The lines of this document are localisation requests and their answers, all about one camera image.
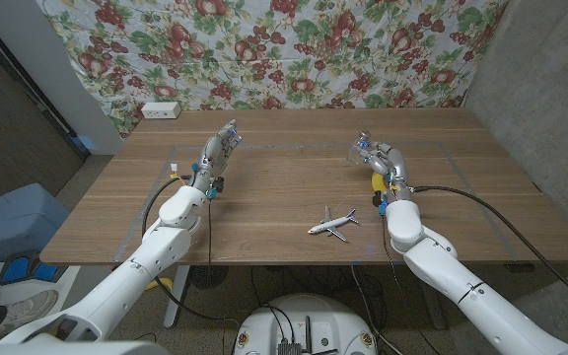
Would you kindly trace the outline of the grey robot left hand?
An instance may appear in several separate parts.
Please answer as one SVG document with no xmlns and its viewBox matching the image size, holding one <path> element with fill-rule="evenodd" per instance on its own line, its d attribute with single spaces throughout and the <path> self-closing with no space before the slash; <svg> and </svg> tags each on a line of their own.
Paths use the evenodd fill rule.
<svg viewBox="0 0 568 355">
<path fill-rule="evenodd" d="M 202 148 L 198 161 L 193 165 L 190 185 L 206 193 L 214 180 L 226 170 L 229 158 L 241 141 L 237 121 L 232 119 L 212 135 Z"/>
</svg>

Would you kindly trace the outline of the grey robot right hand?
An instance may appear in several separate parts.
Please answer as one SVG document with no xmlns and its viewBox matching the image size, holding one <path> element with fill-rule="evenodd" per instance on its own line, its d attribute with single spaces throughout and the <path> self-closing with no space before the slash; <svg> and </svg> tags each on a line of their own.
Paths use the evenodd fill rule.
<svg viewBox="0 0 568 355">
<path fill-rule="evenodd" d="M 406 165 L 402 153 L 397 148 L 379 141 L 358 143 L 356 148 L 362 161 L 369 164 L 375 173 L 388 180 L 394 200 L 411 200 Z"/>
</svg>

